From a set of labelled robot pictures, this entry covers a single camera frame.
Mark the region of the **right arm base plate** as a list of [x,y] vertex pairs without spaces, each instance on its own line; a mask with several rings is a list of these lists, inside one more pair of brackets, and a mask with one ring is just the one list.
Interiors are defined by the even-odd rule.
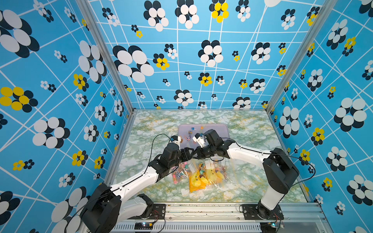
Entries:
[[273,210],[268,210],[263,205],[241,204],[239,211],[243,214],[245,220],[284,220],[284,215],[279,205]]

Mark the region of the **aluminium front rail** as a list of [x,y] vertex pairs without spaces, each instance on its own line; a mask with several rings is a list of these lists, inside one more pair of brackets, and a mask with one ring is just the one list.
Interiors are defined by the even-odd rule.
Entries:
[[[241,204],[254,203],[178,203],[168,202],[165,219],[125,219],[109,233],[263,233],[260,223],[276,223],[276,233],[331,233],[331,226],[321,206],[316,203],[282,203],[284,220],[245,220]],[[126,210],[136,214],[150,205],[136,201]],[[136,222],[152,222],[151,231],[135,230]]]

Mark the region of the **clear ziploc bag of lollipops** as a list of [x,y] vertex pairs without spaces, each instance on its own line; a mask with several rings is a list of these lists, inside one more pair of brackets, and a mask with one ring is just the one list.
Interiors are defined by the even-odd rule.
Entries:
[[189,167],[191,165],[198,166],[200,163],[203,163],[203,162],[188,161],[188,162],[180,163],[178,165],[177,170],[173,172],[173,182],[177,184],[183,180],[186,180],[190,173]]

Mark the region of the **lilac plastic tray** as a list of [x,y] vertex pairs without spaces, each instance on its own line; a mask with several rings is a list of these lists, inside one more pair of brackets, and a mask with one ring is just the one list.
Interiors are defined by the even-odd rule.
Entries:
[[181,124],[178,128],[178,136],[182,138],[182,142],[180,143],[181,149],[183,148],[196,149],[199,146],[198,143],[186,142],[186,140],[183,139],[183,137],[179,133],[179,129],[183,125],[203,125],[204,126],[203,134],[205,134],[208,130],[215,130],[220,137],[223,137],[223,138],[230,137],[228,127],[226,124]]

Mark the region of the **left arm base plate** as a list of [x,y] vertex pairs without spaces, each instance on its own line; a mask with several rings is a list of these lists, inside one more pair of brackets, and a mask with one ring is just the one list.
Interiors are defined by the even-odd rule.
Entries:
[[150,219],[150,220],[160,220],[165,219],[166,205],[163,203],[155,203],[148,206],[142,214],[137,214],[129,219]]

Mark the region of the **controller board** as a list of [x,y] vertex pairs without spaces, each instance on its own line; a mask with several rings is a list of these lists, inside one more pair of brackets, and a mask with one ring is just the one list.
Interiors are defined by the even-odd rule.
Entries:
[[263,233],[275,233],[277,230],[276,223],[268,222],[268,223],[260,223],[261,230]]
[[136,222],[135,223],[135,230],[151,231],[152,229],[153,229],[152,222]]

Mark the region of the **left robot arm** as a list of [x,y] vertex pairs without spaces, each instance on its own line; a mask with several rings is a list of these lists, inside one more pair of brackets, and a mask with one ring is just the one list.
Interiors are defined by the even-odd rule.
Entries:
[[82,222],[92,233],[108,233],[117,222],[143,215],[143,212],[136,214],[125,210],[125,203],[144,188],[167,177],[173,167],[191,160],[193,154],[192,148],[181,149],[178,144],[169,143],[162,154],[149,162],[145,171],[118,184],[100,184],[82,208]]

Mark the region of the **left controller board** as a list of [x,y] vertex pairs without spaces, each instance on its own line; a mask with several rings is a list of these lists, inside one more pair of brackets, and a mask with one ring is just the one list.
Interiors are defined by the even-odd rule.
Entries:
[[136,222],[135,223],[135,230],[151,231],[152,229],[153,229],[152,222]]

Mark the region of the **right controller board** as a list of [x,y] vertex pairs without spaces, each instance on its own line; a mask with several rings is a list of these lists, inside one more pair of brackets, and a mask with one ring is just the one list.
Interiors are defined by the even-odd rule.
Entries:
[[276,223],[268,222],[268,223],[260,223],[261,230],[263,233],[275,233],[277,230]]

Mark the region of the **pile of candies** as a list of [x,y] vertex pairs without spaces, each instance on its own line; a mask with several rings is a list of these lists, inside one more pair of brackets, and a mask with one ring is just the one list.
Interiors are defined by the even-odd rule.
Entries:
[[183,125],[179,129],[179,133],[186,142],[196,143],[194,138],[198,139],[203,136],[203,129],[203,125]]

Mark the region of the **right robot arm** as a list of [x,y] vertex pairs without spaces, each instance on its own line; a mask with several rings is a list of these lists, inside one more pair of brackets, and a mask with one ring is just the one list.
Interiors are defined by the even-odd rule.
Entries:
[[241,160],[265,171],[269,186],[256,206],[257,214],[261,219],[268,219],[273,215],[274,209],[288,194],[299,176],[297,167],[280,148],[260,150],[244,147],[233,139],[220,137],[215,130],[196,134],[193,141],[199,144],[196,148],[196,159],[217,155]]

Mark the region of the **yellow duck ziploc bag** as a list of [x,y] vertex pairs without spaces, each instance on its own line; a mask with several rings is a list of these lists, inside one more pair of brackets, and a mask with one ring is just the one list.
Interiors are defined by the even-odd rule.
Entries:
[[206,166],[200,163],[198,166],[190,166],[189,178],[189,191],[190,193],[206,189],[209,185],[209,181],[206,178]]
[[228,160],[206,160],[205,167],[205,176],[210,186],[223,189],[235,184],[234,171]]

